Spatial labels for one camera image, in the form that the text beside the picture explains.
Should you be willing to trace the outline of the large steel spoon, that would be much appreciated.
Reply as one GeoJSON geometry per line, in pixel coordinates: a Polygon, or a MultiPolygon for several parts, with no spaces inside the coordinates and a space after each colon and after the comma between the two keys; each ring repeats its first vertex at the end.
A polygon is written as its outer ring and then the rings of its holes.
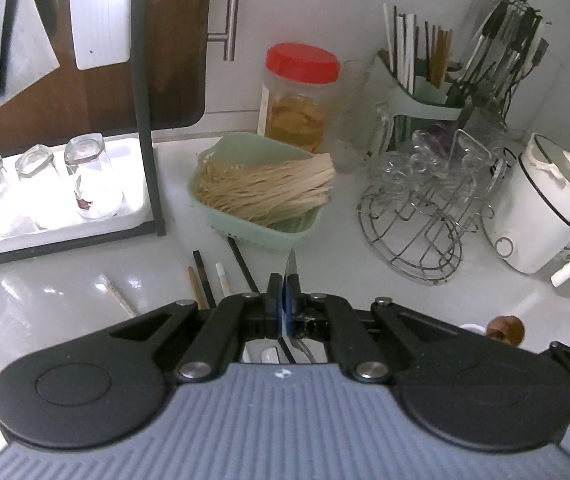
{"type": "Polygon", "coordinates": [[[302,312],[306,305],[305,294],[300,285],[300,276],[297,269],[297,259],[294,249],[287,258],[282,280],[281,298],[279,298],[279,315],[281,316],[281,337],[285,344],[298,350],[310,364],[315,364],[317,359],[302,339],[294,337],[294,320],[302,312]]]}

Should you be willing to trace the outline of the white chopstick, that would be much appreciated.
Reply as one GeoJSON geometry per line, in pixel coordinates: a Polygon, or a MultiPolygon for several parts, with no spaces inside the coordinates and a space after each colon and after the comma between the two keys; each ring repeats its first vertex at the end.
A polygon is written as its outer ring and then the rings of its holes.
{"type": "Polygon", "coordinates": [[[221,262],[217,262],[215,264],[215,270],[217,271],[217,275],[219,278],[221,290],[224,297],[231,295],[231,287],[229,280],[227,279],[227,272],[225,272],[224,266],[221,262]]]}
{"type": "Polygon", "coordinates": [[[127,299],[122,296],[122,293],[119,292],[117,287],[112,283],[112,281],[110,281],[109,278],[107,278],[105,274],[99,275],[99,283],[102,289],[104,289],[107,294],[110,294],[110,296],[114,298],[120,309],[122,309],[122,311],[124,311],[129,318],[135,318],[136,315],[138,315],[136,309],[134,309],[131,304],[128,303],[127,299]]]}

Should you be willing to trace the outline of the white ceramic soup spoon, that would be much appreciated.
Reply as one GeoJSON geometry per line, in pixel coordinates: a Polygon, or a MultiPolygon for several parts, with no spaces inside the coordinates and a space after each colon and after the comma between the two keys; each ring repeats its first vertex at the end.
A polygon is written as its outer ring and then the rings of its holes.
{"type": "Polygon", "coordinates": [[[279,364],[281,359],[279,358],[279,352],[276,346],[265,348],[260,353],[260,363],[261,364],[279,364]]]}

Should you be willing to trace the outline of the white ceramic utensil jar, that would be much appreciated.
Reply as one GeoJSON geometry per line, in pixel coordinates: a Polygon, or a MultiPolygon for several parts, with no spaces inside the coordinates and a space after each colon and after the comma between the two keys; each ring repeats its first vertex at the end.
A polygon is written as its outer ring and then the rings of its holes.
{"type": "Polygon", "coordinates": [[[460,326],[460,328],[462,330],[467,330],[468,332],[471,332],[473,334],[477,334],[479,336],[486,336],[486,329],[478,324],[472,324],[472,323],[468,323],[468,324],[463,324],[460,326]]]}

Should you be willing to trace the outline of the brown wooden chopstick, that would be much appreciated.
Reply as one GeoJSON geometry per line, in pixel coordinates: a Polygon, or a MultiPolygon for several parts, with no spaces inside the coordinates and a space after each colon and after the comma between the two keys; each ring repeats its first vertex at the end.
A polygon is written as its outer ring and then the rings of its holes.
{"type": "Polygon", "coordinates": [[[191,285],[194,299],[197,303],[199,310],[208,310],[207,300],[205,299],[204,292],[201,290],[200,281],[194,270],[193,266],[189,266],[186,270],[189,284],[191,285]]]}

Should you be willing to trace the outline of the black chopstick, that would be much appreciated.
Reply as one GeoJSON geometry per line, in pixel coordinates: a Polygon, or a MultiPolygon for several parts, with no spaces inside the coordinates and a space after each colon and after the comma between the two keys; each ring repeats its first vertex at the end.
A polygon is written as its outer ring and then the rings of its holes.
{"type": "Polygon", "coordinates": [[[233,252],[236,263],[238,264],[239,270],[241,270],[243,277],[245,278],[249,290],[251,292],[260,292],[260,289],[258,288],[255,280],[253,279],[253,274],[251,274],[249,267],[247,266],[247,263],[245,261],[245,258],[243,257],[241,251],[239,250],[239,247],[237,246],[236,240],[233,237],[229,236],[227,238],[227,244],[229,244],[233,252]]]}
{"type": "Polygon", "coordinates": [[[217,307],[217,303],[215,302],[215,297],[213,296],[213,292],[211,290],[205,263],[199,250],[194,250],[193,258],[196,263],[197,274],[200,280],[201,288],[205,294],[207,306],[209,309],[215,309],[215,307],[217,307]]]}

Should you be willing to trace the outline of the green basket of sticks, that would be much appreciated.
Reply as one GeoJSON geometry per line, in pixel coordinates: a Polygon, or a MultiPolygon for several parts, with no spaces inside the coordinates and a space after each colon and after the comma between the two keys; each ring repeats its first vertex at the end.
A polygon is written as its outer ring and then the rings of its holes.
{"type": "Polygon", "coordinates": [[[287,252],[317,224],[335,177],[326,153],[230,132],[198,155],[187,192],[212,229],[287,252]]]}

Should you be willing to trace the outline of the white electric cooker pot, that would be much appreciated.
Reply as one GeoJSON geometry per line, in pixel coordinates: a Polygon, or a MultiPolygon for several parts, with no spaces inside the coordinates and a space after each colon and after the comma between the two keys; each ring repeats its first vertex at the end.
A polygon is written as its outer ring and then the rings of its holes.
{"type": "MultiPolygon", "coordinates": [[[[570,246],[570,148],[533,133],[490,200],[482,220],[498,257],[520,273],[533,274],[570,246]]],[[[570,280],[570,260],[551,277],[570,280]]]]}

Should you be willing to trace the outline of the upturned drinking glass right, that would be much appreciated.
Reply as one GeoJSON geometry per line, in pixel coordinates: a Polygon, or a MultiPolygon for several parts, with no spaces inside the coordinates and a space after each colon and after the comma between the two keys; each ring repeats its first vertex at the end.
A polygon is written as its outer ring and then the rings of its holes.
{"type": "Polygon", "coordinates": [[[70,139],[64,149],[64,163],[80,216],[87,220],[114,217],[124,193],[102,134],[87,133],[70,139]]]}

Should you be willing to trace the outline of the red lid plastic jar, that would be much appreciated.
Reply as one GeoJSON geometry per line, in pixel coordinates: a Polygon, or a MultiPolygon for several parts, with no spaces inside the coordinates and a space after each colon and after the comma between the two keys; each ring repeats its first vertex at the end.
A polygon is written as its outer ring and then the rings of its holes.
{"type": "Polygon", "coordinates": [[[341,64],[325,49],[280,42],[264,60],[257,133],[317,152],[332,121],[341,64]]]}

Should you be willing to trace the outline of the green chopstick holder caddy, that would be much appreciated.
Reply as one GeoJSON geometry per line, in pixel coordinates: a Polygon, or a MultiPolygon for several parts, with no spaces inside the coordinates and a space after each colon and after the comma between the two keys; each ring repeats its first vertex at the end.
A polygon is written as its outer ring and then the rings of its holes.
{"type": "Polygon", "coordinates": [[[548,48],[546,21],[529,0],[494,0],[460,62],[451,29],[388,6],[384,20],[387,48],[378,58],[391,89],[377,104],[370,156],[401,148],[427,122],[465,122],[477,108],[504,118],[548,48]]]}

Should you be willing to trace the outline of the upturned drinking glass middle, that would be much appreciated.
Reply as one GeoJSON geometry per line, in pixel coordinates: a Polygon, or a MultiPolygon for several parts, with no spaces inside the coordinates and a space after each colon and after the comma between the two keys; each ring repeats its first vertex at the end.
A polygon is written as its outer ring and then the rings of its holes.
{"type": "Polygon", "coordinates": [[[64,222],[64,193],[52,150],[36,144],[20,155],[15,170],[26,212],[40,230],[55,230],[64,222]]]}

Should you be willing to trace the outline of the wooden cutting board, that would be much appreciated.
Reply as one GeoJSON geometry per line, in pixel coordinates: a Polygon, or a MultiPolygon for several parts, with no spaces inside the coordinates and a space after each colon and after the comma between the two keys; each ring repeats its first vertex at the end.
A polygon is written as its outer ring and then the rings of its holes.
{"type": "MultiPolygon", "coordinates": [[[[146,0],[146,75],[153,129],[192,126],[204,114],[209,0],[146,0]]],[[[53,38],[57,70],[0,107],[0,155],[88,132],[136,131],[131,65],[78,70],[68,0],[53,38]]]]}

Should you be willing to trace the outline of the black dish rack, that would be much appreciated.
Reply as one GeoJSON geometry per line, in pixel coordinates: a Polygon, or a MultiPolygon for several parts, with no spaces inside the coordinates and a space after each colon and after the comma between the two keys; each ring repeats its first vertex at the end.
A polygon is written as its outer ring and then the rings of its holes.
{"type": "Polygon", "coordinates": [[[149,50],[145,34],[147,0],[132,0],[127,8],[132,11],[130,60],[125,64],[77,70],[72,42],[67,38],[68,0],[60,0],[58,36],[54,39],[60,68],[0,108],[0,154],[16,153],[37,143],[63,145],[82,133],[116,136],[136,132],[151,213],[145,222],[132,229],[101,228],[91,236],[65,234],[56,242],[46,242],[44,235],[39,234],[33,242],[0,249],[0,264],[151,233],[166,234],[151,143],[153,114],[149,107],[149,50]]]}

